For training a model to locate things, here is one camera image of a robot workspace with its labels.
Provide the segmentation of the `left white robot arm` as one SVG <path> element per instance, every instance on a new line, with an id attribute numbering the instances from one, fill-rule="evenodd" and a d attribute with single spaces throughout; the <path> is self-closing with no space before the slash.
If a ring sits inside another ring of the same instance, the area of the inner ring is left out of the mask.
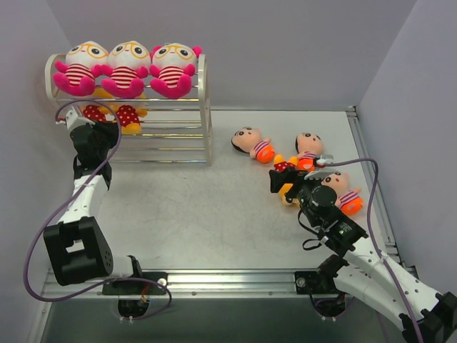
<path id="1" fill-rule="evenodd" d="M 112 168 L 109 152 L 119 140 L 115 123 L 82 124 L 70 131 L 76 150 L 73 160 L 76 197 L 43 238 L 54 275 L 61 286 L 92 279 L 119 278 L 119 286 L 129 294 L 144 287 L 139 261 L 132 255 L 114 255 L 96 216 L 110 189 Z"/>

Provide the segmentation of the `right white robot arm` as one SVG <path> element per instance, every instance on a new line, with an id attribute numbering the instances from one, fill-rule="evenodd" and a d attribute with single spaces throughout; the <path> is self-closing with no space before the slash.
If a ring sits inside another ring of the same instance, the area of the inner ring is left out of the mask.
<path id="1" fill-rule="evenodd" d="M 325 292 L 350 294 L 396 325 L 407 342 L 447 342 L 456 331 L 456 295 L 421 282 L 387 253 L 368 232 L 337 206 L 335 191 L 316 172 L 293 167 L 269 171 L 270 191 L 285 184 L 288 202 L 298 202 L 319 243 L 333 253 L 318 267 Z"/>

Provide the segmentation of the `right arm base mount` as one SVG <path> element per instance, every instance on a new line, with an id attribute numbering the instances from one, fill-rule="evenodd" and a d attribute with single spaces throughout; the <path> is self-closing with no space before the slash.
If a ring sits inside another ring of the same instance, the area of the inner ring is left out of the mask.
<path id="1" fill-rule="evenodd" d="M 338 294 L 334 279 L 338 271 L 348 267 L 349 263 L 338 255 L 331 255 L 316 269 L 294 272 L 294 281 L 297 294 L 321 295 Z"/>

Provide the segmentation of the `yellow bear plush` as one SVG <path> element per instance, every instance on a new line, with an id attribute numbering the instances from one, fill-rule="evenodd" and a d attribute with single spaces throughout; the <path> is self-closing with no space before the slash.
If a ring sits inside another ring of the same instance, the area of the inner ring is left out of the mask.
<path id="1" fill-rule="evenodd" d="M 97 99 L 112 99 L 112 95 L 102 88 L 97 88 L 91 95 Z M 84 102 L 82 104 L 82 114 L 92 121 L 107 122 L 106 116 L 110 113 L 109 109 L 105 106 L 99 106 L 93 102 Z"/>
<path id="2" fill-rule="evenodd" d="M 124 101 L 113 105 L 120 119 L 122 134 L 138 134 L 141 131 L 140 118 L 148 114 L 145 101 Z"/>
<path id="3" fill-rule="evenodd" d="M 277 172 L 283 172 L 288 167 L 293 167 L 294 169 L 297 167 L 298 158 L 296 156 L 292 156 L 289 160 L 285 160 L 281 154 L 277 154 L 273 158 L 273 167 Z M 286 193 L 290 190 L 292 184 L 285 183 L 281 189 L 279 190 L 279 195 L 283 205 L 290 206 L 292 204 L 297 204 L 297 200 L 293 200 L 291 203 L 286 201 Z"/>

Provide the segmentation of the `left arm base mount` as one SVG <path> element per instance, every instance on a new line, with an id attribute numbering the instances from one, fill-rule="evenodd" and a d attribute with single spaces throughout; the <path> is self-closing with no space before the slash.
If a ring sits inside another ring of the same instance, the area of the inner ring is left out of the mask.
<path id="1" fill-rule="evenodd" d="M 133 255 L 113 256 L 113 269 L 103 284 L 103 295 L 165 295 L 168 273 L 164 271 L 148 272 L 141 268 Z"/>

